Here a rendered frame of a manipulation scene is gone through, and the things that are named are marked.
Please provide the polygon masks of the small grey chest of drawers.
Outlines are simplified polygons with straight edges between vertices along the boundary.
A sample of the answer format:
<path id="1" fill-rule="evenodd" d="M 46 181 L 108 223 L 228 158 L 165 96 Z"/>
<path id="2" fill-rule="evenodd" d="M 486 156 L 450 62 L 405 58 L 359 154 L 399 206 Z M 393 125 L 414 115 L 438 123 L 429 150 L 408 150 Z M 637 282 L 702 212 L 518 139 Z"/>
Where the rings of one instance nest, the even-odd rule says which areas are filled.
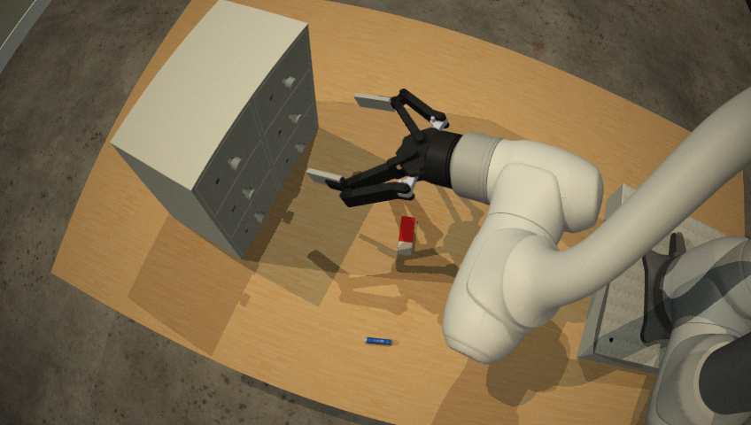
<path id="1" fill-rule="evenodd" d="M 283 148 L 272 162 L 264 134 L 295 88 L 264 132 L 253 97 L 304 31 L 309 67 L 295 88 L 310 70 L 317 130 L 308 23 L 219 0 L 161 67 L 110 141 L 175 219 L 240 259 L 244 255 L 230 238 L 251 201 L 231 237 L 214 216 L 242 169 L 215 214 L 210 212 L 195 187 L 229 131 L 250 104 L 269 164 L 268 171 L 271 170 L 280 192 L 282 187 L 273 164 Z"/>

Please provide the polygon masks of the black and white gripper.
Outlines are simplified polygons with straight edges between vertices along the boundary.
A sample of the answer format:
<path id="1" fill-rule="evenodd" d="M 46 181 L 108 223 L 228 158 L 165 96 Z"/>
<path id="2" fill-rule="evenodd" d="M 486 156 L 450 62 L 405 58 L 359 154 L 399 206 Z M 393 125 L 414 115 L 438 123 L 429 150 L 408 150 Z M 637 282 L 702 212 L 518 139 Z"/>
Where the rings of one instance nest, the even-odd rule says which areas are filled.
<path id="1" fill-rule="evenodd" d="M 412 134 L 404 137 L 396 152 L 397 156 L 347 179 L 341 175 L 308 168 L 306 173 L 314 182 L 342 191 L 339 196 L 347 207 L 393 199 L 411 201 L 414 199 L 414 186 L 419 181 L 452 189 L 451 156 L 463 135 L 442 131 L 450 126 L 443 112 L 433 110 L 406 89 L 401 89 L 396 97 L 360 93 L 355 93 L 353 97 L 360 107 L 397 111 Z M 423 116 L 432 127 L 420 131 L 404 107 L 405 104 Z M 397 165 L 401 169 L 397 169 Z M 405 180 L 399 180 L 406 176 Z M 387 182 L 392 179 L 397 179 L 398 182 Z"/>

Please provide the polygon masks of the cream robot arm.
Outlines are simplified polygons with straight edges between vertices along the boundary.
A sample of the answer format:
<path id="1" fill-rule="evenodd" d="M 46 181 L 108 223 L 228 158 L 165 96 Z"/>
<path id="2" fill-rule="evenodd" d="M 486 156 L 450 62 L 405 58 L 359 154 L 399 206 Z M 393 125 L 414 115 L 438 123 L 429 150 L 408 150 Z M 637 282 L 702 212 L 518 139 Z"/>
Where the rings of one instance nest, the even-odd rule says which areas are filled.
<path id="1" fill-rule="evenodd" d="M 724 236 L 686 251 L 677 232 L 669 255 L 652 249 L 750 165 L 751 87 L 711 113 L 595 231 L 560 251 L 564 232 L 596 224 L 598 167 L 546 143 L 467 132 L 451 156 L 452 188 L 490 207 L 445 304 L 446 344 L 484 365 L 501 361 L 559 307 L 642 258 L 640 339 L 669 339 L 646 425 L 742 425 L 751 416 L 751 240 Z"/>

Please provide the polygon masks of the blue aaa battery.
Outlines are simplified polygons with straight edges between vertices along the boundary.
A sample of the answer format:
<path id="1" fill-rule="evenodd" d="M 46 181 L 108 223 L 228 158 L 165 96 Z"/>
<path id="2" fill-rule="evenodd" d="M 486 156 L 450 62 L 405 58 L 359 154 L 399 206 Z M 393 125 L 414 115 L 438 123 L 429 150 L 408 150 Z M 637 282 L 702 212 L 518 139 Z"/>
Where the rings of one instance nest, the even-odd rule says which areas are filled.
<path id="1" fill-rule="evenodd" d="M 391 339 L 365 337 L 365 343 L 369 344 L 387 344 L 391 345 Z"/>

